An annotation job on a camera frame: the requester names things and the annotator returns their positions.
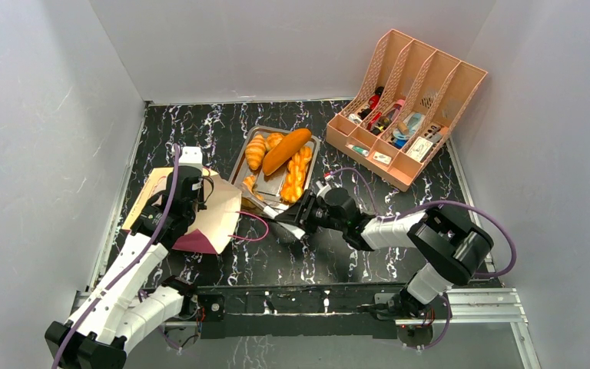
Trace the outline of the pink paper bag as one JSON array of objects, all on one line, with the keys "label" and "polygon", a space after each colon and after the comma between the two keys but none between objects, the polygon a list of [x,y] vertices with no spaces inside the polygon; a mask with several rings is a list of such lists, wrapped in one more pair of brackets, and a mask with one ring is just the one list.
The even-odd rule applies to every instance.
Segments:
[{"label": "pink paper bag", "polygon": [[[147,236],[152,235],[163,212],[156,204],[157,193],[166,189],[167,176],[171,172],[172,168],[155,168],[151,171],[125,218],[122,230],[136,232],[133,224],[140,219],[140,232]],[[202,172],[207,208],[197,213],[193,224],[168,215],[157,241],[169,251],[221,254],[235,237],[237,222],[243,214],[240,189],[209,168],[204,168]]]}]

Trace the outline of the long fake twisted bread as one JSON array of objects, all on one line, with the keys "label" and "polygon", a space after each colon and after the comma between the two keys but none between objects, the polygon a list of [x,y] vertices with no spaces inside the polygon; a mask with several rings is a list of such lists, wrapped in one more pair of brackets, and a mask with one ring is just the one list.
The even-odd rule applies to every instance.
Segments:
[{"label": "long fake twisted bread", "polygon": [[303,146],[287,163],[287,176],[280,191],[283,203],[294,204],[303,194],[304,182],[309,163],[312,160],[312,149]]}]

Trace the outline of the small curved fake croissant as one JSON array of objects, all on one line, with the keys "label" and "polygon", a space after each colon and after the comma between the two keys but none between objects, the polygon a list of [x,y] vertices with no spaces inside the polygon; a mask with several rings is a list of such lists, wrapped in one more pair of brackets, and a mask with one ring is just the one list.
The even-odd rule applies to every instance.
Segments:
[{"label": "small curved fake croissant", "polygon": [[243,181],[242,186],[246,188],[249,193],[256,199],[263,201],[264,197],[257,192],[257,177],[255,175],[248,175]]}]

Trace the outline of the long orange fake baguette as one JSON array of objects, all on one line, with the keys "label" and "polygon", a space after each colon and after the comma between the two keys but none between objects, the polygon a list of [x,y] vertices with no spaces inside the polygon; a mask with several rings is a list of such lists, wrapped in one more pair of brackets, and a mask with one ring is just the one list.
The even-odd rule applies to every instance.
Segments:
[{"label": "long orange fake baguette", "polygon": [[262,172],[266,176],[272,175],[290,160],[310,140],[311,136],[312,132],[308,128],[299,128],[286,135],[265,155]]}]

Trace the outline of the orange fake croissant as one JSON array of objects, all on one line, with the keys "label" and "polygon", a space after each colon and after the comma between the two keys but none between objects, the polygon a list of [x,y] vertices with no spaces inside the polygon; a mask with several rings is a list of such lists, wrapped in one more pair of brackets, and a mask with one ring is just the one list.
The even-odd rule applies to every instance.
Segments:
[{"label": "orange fake croissant", "polygon": [[256,171],[263,163],[267,152],[265,138],[262,134],[255,135],[245,148],[244,154],[250,170]]}]

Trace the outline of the round orange fake bun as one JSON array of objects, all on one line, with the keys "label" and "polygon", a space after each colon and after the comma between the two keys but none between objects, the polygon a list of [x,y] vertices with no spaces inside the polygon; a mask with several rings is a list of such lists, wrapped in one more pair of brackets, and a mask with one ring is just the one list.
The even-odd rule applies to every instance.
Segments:
[{"label": "round orange fake bun", "polygon": [[272,149],[274,149],[276,146],[279,145],[279,143],[281,143],[281,141],[284,138],[284,134],[279,133],[279,132],[274,132],[269,134],[266,138],[265,138],[265,148],[267,151],[271,151]]}]

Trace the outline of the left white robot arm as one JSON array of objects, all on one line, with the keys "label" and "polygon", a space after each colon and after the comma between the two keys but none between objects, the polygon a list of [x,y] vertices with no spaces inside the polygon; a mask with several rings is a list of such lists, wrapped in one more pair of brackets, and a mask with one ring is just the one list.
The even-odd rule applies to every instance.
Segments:
[{"label": "left white robot arm", "polygon": [[199,300],[194,289],[170,277],[143,298],[151,270],[204,209],[202,170],[180,165],[165,190],[149,197],[134,219],[115,263],[66,322],[52,322],[45,340],[54,368],[122,368],[128,354],[165,321],[191,320]]}]

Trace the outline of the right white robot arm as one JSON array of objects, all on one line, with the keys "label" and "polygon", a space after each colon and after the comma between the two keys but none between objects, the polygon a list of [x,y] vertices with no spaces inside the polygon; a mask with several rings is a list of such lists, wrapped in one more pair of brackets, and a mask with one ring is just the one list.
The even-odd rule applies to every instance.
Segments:
[{"label": "right white robot arm", "polygon": [[400,217],[379,217],[361,211],[344,188],[331,188],[302,197],[276,220],[306,233],[328,228],[359,251],[381,248],[415,248],[425,258],[405,287],[388,298],[360,305],[360,312],[380,320],[421,318],[433,300],[455,285],[466,285],[476,274],[494,242],[482,228],[455,217],[447,202],[426,203]]}]

